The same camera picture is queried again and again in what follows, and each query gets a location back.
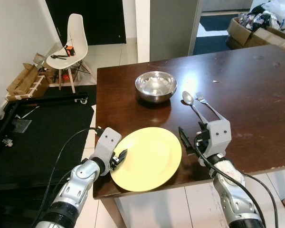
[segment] white chair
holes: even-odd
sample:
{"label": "white chair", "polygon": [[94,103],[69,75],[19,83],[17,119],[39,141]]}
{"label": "white chair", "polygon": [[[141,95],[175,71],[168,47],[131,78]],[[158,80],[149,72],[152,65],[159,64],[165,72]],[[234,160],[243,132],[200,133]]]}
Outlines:
{"label": "white chair", "polygon": [[[73,93],[75,93],[74,81],[72,78],[70,66],[79,62],[80,64],[79,66],[83,66],[89,72],[89,74],[94,77],[90,68],[82,60],[87,54],[87,41],[86,41],[86,34],[85,34],[85,29],[84,29],[83,18],[80,14],[72,13],[70,17],[68,18],[66,45],[74,47],[75,55],[69,56],[69,57],[62,57],[62,58],[66,58],[66,60],[60,59],[60,58],[54,59],[51,56],[49,56],[47,57],[47,64],[59,70],[59,90],[61,90],[61,70],[67,68],[68,75],[70,78],[70,83],[72,86],[72,91]],[[53,53],[53,55],[66,56],[67,53],[65,49],[62,48],[61,50]]]}

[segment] yellow plate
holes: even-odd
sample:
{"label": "yellow plate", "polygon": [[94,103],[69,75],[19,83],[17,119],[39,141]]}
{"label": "yellow plate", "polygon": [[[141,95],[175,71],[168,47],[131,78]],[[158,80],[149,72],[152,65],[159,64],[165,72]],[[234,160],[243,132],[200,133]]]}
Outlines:
{"label": "yellow plate", "polygon": [[148,127],[126,136],[117,145],[116,156],[128,149],[123,163],[111,170],[114,182],[129,191],[148,191],[165,183],[181,162],[181,144],[166,129]]}

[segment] robotic hand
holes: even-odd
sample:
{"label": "robotic hand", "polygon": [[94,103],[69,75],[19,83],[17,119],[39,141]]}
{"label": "robotic hand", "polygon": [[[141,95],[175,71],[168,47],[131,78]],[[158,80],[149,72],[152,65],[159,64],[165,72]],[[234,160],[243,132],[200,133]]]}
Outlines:
{"label": "robotic hand", "polygon": [[93,182],[106,175],[110,168],[115,169],[125,158],[124,150],[118,158],[114,149],[121,135],[111,128],[106,128],[99,138],[95,152],[81,165],[71,171],[71,177],[54,199],[37,228],[73,228],[85,204],[87,194]]}
{"label": "robotic hand", "polygon": [[181,140],[188,154],[195,153],[201,166],[207,166],[213,184],[219,193],[226,221],[230,228],[264,228],[262,219],[252,199],[231,180],[213,169],[213,166],[245,186],[243,175],[226,160],[225,149],[231,141],[230,122],[225,118],[212,122],[199,122],[201,131],[195,138],[195,149],[184,130],[179,127]]}

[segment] dark wooden table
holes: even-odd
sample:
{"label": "dark wooden table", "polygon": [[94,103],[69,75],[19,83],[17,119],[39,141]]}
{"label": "dark wooden table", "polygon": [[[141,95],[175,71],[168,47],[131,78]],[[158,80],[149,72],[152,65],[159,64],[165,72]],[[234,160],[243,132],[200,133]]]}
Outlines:
{"label": "dark wooden table", "polygon": [[[136,77],[154,70],[170,73],[178,82],[175,94],[163,104],[146,103],[135,94]],[[193,139],[200,120],[182,104],[184,90],[192,95],[200,91],[230,121],[232,141],[226,156],[239,171],[261,173],[285,167],[285,51],[273,45],[98,69],[96,126],[110,126],[123,138],[150,126],[180,138],[180,126]],[[196,102],[196,107],[208,120],[217,119],[205,105]],[[153,191],[208,179],[207,168],[196,156],[188,156],[182,145],[178,170]],[[137,192],[118,187],[110,174],[94,183],[93,197],[103,202],[118,227],[124,222],[114,198],[129,194]]]}

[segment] caster wheel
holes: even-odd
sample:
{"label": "caster wheel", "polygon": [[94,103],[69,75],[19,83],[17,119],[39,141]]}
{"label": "caster wheel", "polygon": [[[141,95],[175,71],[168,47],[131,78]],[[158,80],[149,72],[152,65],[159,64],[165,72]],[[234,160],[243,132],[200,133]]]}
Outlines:
{"label": "caster wheel", "polygon": [[82,103],[83,105],[86,105],[87,104],[87,98],[80,99],[80,103]]}

